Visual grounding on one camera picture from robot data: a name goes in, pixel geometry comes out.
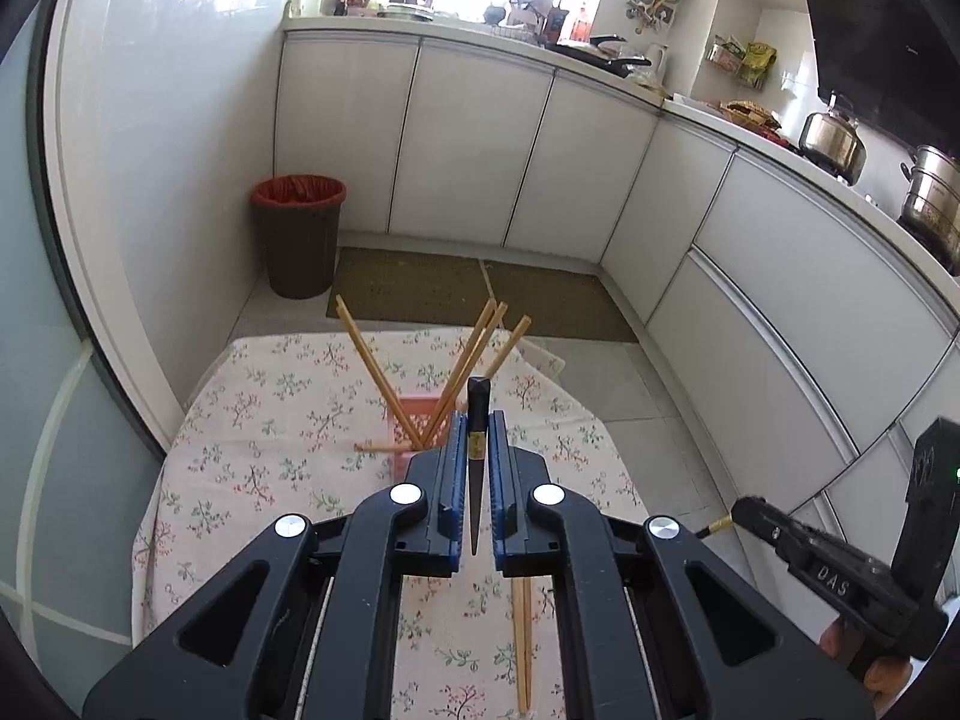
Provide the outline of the person's right hand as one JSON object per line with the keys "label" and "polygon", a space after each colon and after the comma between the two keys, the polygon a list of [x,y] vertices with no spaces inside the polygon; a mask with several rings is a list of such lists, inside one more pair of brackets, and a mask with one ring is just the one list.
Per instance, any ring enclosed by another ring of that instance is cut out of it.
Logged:
{"label": "person's right hand", "polygon": [[929,660],[882,656],[864,676],[878,718],[960,718],[958,596],[947,600],[950,626]]}

